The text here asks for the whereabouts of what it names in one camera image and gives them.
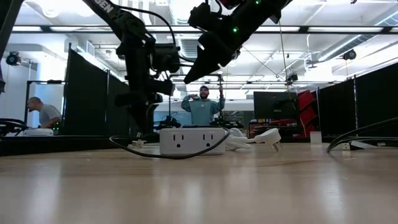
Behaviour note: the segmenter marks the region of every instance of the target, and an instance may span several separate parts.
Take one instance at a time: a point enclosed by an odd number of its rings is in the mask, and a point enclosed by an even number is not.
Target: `white device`
[[[26,129],[24,131],[24,136],[53,136],[54,131],[49,128],[34,128],[34,129]]]
[[[164,128],[159,131],[160,154],[187,155],[208,149],[224,136],[223,128]],[[225,152],[225,141],[203,155],[220,155]]]

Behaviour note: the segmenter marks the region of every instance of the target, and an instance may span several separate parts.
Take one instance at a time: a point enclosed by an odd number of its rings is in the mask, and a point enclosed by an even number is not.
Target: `wooden table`
[[[0,223],[397,223],[398,149],[325,147],[184,161],[119,149],[0,157]]]

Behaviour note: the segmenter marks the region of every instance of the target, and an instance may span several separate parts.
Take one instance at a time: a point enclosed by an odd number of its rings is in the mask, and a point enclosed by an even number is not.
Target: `ceiling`
[[[113,0],[124,6],[147,9],[164,16],[171,24],[186,24],[190,9],[203,1],[199,0]],[[214,1],[213,11],[218,10]],[[16,25],[106,25],[97,15],[88,9],[83,1],[71,0],[25,0]],[[396,0],[294,0],[282,11],[280,21],[283,26],[394,26],[398,24],[398,3]],[[224,14],[231,11],[223,9]],[[154,16],[136,14],[146,25],[164,26]],[[380,24],[390,16],[389,21],[396,24]],[[275,25],[266,21],[264,25]],[[96,56],[115,72],[123,74],[124,62],[119,60],[114,50],[120,41],[113,34],[12,34],[11,44],[39,44],[57,55],[66,58],[65,41],[71,38],[79,42],[90,41],[96,47]],[[179,34],[177,43],[181,53],[190,58],[196,56],[197,34]],[[158,42],[170,42],[170,34],[156,34]],[[222,68],[225,81],[284,81],[286,73],[297,73],[299,81],[343,81],[353,74],[362,74],[386,62],[396,59],[396,35],[377,35],[368,41],[353,45],[357,53],[355,60],[345,61],[330,58],[322,63],[316,62],[319,53],[332,52],[341,47],[352,35],[337,34],[253,34],[243,45],[237,60]],[[313,68],[306,60],[315,62]],[[180,74],[186,74],[189,68],[182,68]],[[202,80],[213,80],[205,77]],[[197,91],[197,85],[178,86],[180,90]],[[296,85],[297,88],[315,88],[317,85]],[[285,89],[285,85],[245,85],[228,84],[231,96],[244,98],[248,91],[257,89]]]

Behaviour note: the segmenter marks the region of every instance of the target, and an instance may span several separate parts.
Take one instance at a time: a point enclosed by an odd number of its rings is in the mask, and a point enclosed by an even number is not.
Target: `power strip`
[[[187,155],[214,146],[225,136],[223,128],[164,128],[160,134],[160,154]],[[225,141],[203,155],[225,152]]]

